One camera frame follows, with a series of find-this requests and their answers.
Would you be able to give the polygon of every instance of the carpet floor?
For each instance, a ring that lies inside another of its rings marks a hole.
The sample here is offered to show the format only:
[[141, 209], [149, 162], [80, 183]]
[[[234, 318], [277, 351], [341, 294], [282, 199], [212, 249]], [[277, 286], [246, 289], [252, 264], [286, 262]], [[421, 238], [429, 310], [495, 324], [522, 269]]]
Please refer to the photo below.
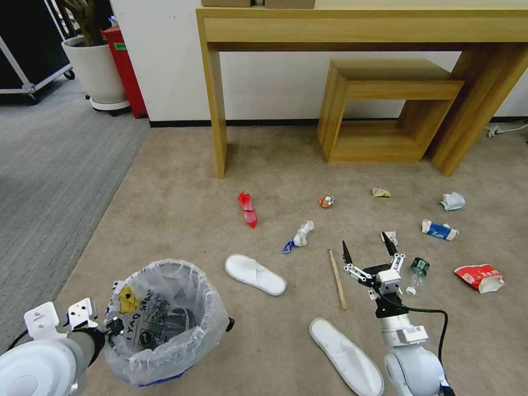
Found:
[[[451, 178], [428, 161], [415, 164], [346, 164], [323, 160], [313, 127], [229, 128], [225, 180], [216, 179], [209, 128], [154, 129], [104, 214], [60, 299], [86, 296], [104, 312], [112, 282], [165, 258], [197, 264], [217, 287], [233, 330], [176, 381], [138, 389], [113, 376], [104, 359], [88, 372], [86, 396], [140, 394], [343, 395], [351, 394], [312, 341], [310, 322], [324, 317], [365, 351], [383, 372], [385, 395], [396, 395], [383, 369], [387, 348], [365, 288], [341, 272], [348, 309], [340, 309], [328, 248], [341, 266], [346, 240], [359, 267], [384, 263], [380, 231], [395, 230], [408, 260], [426, 258], [431, 269], [409, 306], [445, 309], [450, 324], [443, 350], [448, 378], [460, 395], [528, 394], [526, 134], [483, 136]], [[374, 186], [391, 199], [371, 196]], [[237, 201], [254, 199], [258, 225], [245, 224]], [[446, 212], [442, 193], [457, 191], [466, 206]], [[317, 200], [335, 197], [324, 210]], [[281, 250], [305, 220], [315, 230], [308, 245]], [[449, 223], [453, 241], [421, 233], [421, 221]], [[224, 260], [251, 256], [288, 281], [273, 297], [230, 278]], [[497, 293], [479, 294], [453, 274], [461, 265], [489, 263], [505, 275]], [[411, 313], [425, 325], [436, 351], [440, 315]]]
[[95, 112], [78, 81], [52, 85], [35, 106], [0, 104], [0, 350], [57, 297], [150, 131]]

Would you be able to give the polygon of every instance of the white slipper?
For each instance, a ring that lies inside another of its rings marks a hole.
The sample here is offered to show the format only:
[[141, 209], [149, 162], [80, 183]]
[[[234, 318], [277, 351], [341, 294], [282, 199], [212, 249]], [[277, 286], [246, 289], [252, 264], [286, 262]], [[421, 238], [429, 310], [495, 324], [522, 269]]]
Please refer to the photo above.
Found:
[[281, 295], [286, 290], [287, 283], [282, 276], [244, 255], [230, 255], [225, 260], [225, 270], [236, 280], [271, 295]]
[[372, 360], [326, 319], [310, 323], [310, 335], [343, 380], [359, 396], [383, 394], [383, 377]]

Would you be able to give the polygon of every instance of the plastic bottle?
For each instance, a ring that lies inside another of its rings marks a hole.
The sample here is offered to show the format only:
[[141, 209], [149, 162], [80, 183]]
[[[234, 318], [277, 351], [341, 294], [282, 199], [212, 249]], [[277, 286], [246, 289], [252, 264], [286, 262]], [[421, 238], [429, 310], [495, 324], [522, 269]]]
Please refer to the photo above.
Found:
[[407, 286], [405, 292], [409, 295], [416, 295], [416, 289], [424, 281], [427, 271], [431, 265], [420, 257], [415, 257], [412, 261], [411, 271], [411, 286]]

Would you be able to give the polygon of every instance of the red trash bin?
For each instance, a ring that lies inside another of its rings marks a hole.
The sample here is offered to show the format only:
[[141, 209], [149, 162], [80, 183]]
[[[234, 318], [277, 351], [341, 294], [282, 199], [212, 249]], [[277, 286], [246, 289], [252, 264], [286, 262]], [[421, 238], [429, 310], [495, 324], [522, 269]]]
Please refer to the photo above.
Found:
[[123, 40], [121, 30], [118, 26], [115, 26], [102, 33], [103, 36], [106, 37], [106, 41], [112, 52], [115, 66], [117, 67], [119, 77], [121, 77], [121, 82], [123, 83], [123, 88], [130, 103], [134, 118], [147, 116], [147, 108], [145, 107], [145, 102], [143, 101], [139, 89], [138, 80], [136, 79], [136, 74], [134, 73], [130, 57], [128, 56], [127, 47]]

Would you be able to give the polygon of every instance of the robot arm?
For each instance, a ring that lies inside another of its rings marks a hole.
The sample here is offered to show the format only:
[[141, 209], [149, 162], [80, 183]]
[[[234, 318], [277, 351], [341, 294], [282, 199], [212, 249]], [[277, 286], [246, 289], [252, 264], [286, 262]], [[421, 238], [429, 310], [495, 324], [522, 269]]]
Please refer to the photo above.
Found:
[[106, 340], [123, 331], [123, 323], [114, 318], [101, 330], [88, 298], [63, 312], [46, 302], [24, 314], [33, 341], [0, 356], [1, 395], [74, 396], [84, 390], [86, 369]]
[[368, 287], [370, 299], [376, 302], [382, 337], [391, 348], [385, 357], [387, 375], [400, 396], [454, 396], [439, 358], [421, 346], [428, 340], [425, 327], [411, 323], [409, 309], [399, 297], [405, 255], [397, 252], [385, 234], [383, 237], [392, 257], [390, 264], [359, 269], [352, 264], [345, 242], [343, 259], [346, 273]]

